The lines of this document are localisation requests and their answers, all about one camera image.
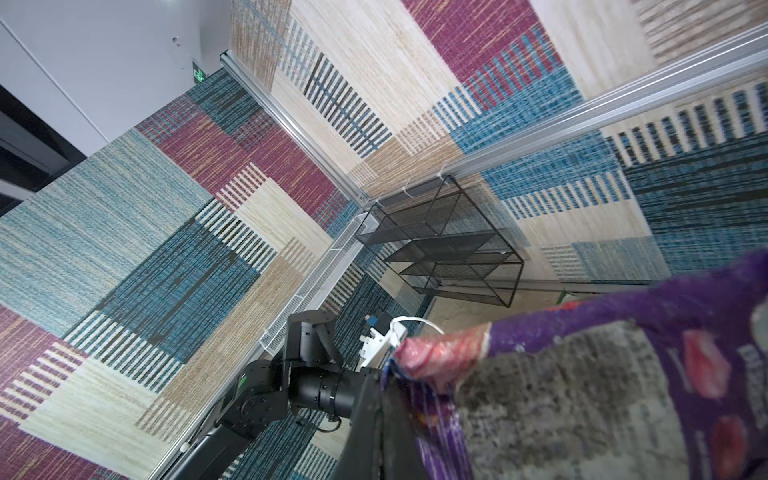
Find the purple candy bag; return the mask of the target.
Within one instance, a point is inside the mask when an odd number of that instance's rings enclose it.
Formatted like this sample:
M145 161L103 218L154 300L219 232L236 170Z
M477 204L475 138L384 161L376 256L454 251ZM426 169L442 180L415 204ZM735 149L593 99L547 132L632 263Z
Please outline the purple candy bag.
M406 340L433 479L763 479L767 254Z

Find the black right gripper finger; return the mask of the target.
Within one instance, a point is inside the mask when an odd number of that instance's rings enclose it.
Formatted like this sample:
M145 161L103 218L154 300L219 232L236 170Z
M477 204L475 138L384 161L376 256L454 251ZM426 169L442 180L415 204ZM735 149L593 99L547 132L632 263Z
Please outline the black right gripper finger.
M427 479L411 415L394 381L382 372L364 376L352 412L351 430L333 479Z

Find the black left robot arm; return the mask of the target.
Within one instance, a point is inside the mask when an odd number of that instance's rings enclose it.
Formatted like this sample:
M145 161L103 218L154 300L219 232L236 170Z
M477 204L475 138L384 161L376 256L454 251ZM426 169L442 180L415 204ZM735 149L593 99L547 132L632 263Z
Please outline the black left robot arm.
M299 409L332 419L353 416L365 375L345 367L334 343L336 316L324 310L291 314L282 351L247 364L213 416L165 479L218 479L271 424Z

